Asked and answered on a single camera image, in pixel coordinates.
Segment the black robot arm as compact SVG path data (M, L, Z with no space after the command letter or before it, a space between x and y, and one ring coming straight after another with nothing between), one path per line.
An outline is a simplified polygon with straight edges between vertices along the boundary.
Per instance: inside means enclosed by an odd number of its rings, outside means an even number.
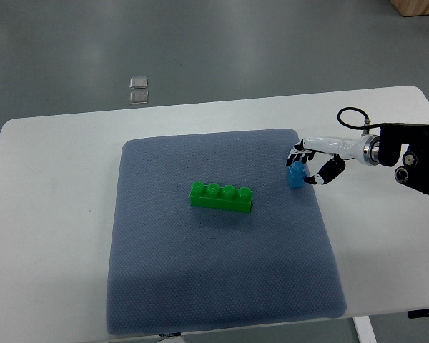
M397 183L429 196L429 124L381 124L378 162Z

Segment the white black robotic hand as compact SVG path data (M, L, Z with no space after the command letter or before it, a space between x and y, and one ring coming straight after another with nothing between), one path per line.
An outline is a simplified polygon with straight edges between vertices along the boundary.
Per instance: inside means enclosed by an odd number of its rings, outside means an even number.
M340 139L334 137L308 137L294 145L287 158L286 167L294 162L306 164L316 153L326 154L331 158L318 173L305 177L304 182L313 185L324 185L338 177L345 170L347 160L356 160L367 166L379 164L380 138L366 134L359 139Z

